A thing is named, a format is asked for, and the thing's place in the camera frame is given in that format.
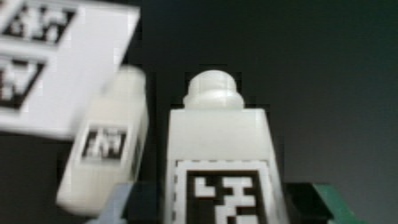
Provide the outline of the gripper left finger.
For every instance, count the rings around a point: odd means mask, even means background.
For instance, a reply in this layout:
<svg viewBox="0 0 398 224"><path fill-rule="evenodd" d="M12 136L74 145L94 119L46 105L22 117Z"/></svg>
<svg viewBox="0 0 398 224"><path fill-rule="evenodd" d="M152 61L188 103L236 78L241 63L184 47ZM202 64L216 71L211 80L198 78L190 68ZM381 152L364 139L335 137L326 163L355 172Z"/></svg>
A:
<svg viewBox="0 0 398 224"><path fill-rule="evenodd" d="M86 224L127 224L122 213L133 186L131 182L115 185L99 215Z"/></svg>

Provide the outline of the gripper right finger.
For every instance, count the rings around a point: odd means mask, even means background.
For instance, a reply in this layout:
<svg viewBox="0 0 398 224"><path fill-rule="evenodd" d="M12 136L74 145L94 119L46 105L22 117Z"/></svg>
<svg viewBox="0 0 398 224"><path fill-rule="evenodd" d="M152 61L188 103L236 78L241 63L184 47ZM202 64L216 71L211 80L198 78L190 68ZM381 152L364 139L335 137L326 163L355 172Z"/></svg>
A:
<svg viewBox="0 0 398 224"><path fill-rule="evenodd" d="M326 224L369 224L357 216L344 202L342 196L330 184L312 185L321 198L330 218Z"/></svg>

